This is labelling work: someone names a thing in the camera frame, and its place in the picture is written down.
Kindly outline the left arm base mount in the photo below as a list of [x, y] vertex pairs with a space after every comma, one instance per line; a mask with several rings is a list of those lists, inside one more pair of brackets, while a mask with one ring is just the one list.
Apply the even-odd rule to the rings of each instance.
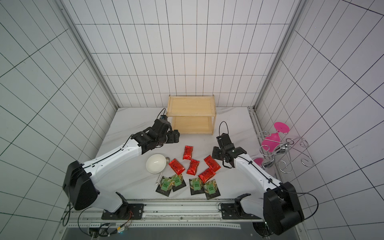
[[145, 205], [129, 204], [120, 193], [116, 194], [122, 199], [122, 205], [113, 213], [104, 210], [102, 220], [141, 220]]

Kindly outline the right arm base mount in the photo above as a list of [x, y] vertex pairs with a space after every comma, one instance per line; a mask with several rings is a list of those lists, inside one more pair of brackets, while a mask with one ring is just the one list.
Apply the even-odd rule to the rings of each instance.
[[233, 203], [219, 203], [224, 220], [264, 220], [263, 198], [249, 193], [235, 198]]

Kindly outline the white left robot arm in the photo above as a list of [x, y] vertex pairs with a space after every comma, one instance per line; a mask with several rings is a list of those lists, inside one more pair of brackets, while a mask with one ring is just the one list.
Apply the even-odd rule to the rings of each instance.
[[124, 216], [129, 210], [127, 200], [118, 192], [111, 193], [99, 187], [98, 182], [121, 164], [165, 144], [178, 143], [179, 138], [179, 131], [162, 116], [153, 126], [132, 134], [114, 150], [85, 163], [70, 163], [63, 183], [69, 203], [76, 211], [98, 208]]

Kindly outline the red tea bag two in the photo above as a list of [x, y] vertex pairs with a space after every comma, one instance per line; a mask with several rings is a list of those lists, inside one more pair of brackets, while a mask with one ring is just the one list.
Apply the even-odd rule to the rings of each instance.
[[183, 154], [183, 160], [191, 160], [192, 159], [192, 153], [193, 153], [194, 147], [192, 146], [185, 146], [184, 154]]

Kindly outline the red tea bag three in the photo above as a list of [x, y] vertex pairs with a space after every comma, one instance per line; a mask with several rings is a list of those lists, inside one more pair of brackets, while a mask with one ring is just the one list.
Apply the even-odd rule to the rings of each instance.
[[187, 174], [195, 176], [197, 173], [199, 164], [200, 164], [199, 161], [191, 159], [190, 160], [190, 166], [187, 170]]

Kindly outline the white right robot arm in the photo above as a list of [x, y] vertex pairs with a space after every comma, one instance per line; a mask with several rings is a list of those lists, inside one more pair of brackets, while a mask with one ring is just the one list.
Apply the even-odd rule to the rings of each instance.
[[263, 220], [267, 234], [281, 235], [304, 222], [305, 216], [295, 187], [273, 178], [257, 165], [241, 147], [235, 147], [228, 134], [217, 137], [213, 158], [229, 163], [243, 173], [256, 187], [255, 193], [245, 193], [232, 204], [223, 204], [223, 215], [239, 219]]

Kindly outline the red tea bag one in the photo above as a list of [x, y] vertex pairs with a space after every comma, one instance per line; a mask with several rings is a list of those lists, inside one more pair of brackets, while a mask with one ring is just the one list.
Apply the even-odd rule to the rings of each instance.
[[216, 162], [216, 160], [214, 160], [212, 158], [211, 155], [207, 156], [205, 159], [204, 159], [205, 163], [207, 164], [207, 166], [214, 172], [217, 172], [221, 166]]

